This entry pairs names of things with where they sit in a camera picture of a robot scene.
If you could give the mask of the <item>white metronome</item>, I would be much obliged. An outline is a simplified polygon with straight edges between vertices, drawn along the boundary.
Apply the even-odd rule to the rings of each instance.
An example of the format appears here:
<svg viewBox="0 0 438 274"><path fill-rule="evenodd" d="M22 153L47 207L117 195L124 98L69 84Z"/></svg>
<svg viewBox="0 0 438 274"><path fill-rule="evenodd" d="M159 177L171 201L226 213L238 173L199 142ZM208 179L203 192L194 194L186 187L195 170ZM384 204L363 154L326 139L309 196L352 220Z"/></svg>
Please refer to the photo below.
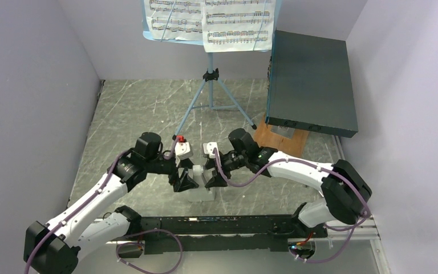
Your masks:
<svg viewBox="0 0 438 274"><path fill-rule="evenodd" d="M206 183L212 178L211 170L207 170L203 165L194 165L192 168L191 178L198 184L198 188L187 190L187 201L193 202L211 202L216 197L214 188L206 188Z"/></svg>

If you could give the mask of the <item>light blue music stand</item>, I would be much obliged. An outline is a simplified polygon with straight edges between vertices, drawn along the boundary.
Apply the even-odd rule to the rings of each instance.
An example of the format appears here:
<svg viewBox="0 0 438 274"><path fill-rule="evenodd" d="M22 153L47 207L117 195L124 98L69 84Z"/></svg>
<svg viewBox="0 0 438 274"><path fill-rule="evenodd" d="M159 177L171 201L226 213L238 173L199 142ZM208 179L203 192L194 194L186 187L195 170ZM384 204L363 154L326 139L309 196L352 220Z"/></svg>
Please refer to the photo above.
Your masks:
<svg viewBox="0 0 438 274"><path fill-rule="evenodd" d="M143 15L143 36L150 40L150 41L157 41L153 40L149 36L149 32L147 29L147 23L144 19L144 12L143 12L143 1L141 2L142 5L142 15ZM277 7L277 18L279 16L279 11L281 9L281 5ZM202 40L199 42L193 42L193 41L157 41L157 42L173 42L173 43L181 43L186 45L196 45L196 46L202 46L203 42ZM213 55L215 53L207 53L208 57L208 66L206 69L206 73L202 76L202 81L200 84L200 87L196 91L196 94L194 95L191 103L189 104L180 124L178 125L174 136L179 135L181 132L190 112L193 109L197 109L198 105L196 105L196 101L199 97L199 95L202 93L204 87L208 87L209 89L209 95L208 95L208 103L205 104L206 108L209 108L211 110L229 110L229 109L236 109L238 110L246 119L246 121L250 124L252 129L256 129L257 126L252 121L251 117L246 113L246 111L240 106L240 104L237 102L237 100L232 95L231 91L225 86L224 81L220 77L220 72L217 68L214 67L214 61L213 61Z"/></svg>

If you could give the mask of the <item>sheet music page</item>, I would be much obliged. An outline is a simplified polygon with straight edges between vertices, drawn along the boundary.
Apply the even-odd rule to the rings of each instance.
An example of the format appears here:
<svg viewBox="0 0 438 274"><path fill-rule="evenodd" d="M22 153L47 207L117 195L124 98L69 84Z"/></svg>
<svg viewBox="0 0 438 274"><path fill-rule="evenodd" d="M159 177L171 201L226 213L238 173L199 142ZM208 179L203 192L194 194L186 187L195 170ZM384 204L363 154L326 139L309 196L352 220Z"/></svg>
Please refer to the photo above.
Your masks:
<svg viewBox="0 0 438 274"><path fill-rule="evenodd" d="M157 41L201 41L203 4L194 0L143 1L149 36Z"/></svg>
<svg viewBox="0 0 438 274"><path fill-rule="evenodd" d="M204 1L202 42L207 53L269 51L281 1Z"/></svg>

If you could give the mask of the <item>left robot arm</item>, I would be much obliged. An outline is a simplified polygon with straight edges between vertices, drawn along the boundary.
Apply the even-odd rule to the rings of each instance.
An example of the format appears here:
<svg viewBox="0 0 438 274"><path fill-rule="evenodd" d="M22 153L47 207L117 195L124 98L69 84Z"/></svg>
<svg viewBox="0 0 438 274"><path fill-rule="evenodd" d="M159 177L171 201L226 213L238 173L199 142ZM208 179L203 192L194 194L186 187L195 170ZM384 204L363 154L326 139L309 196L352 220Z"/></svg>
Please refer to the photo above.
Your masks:
<svg viewBox="0 0 438 274"><path fill-rule="evenodd" d="M126 205L96 222L100 213L130 193L148 174L167 175L174 192L199 187L188 175L193 155L189 142L177 135L170 150L162 148L158 134L143 133L135 146L118 154L99 181L74 204L45 223L32 223L25 234L24 272L73 273L81 260L108 241L163 233L161 228L146 228L142 216Z"/></svg>

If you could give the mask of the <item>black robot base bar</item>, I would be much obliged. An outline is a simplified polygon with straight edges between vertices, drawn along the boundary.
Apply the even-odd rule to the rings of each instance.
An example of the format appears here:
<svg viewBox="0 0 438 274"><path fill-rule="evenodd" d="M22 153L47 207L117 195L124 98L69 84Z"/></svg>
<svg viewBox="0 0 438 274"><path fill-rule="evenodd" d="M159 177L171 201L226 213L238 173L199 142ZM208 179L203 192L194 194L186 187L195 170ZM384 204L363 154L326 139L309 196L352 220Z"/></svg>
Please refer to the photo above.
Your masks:
<svg viewBox="0 0 438 274"><path fill-rule="evenodd" d="M183 251L288 251L294 240L326 238L323 225L304 226L290 214L142 217L115 240L139 240L147 255Z"/></svg>

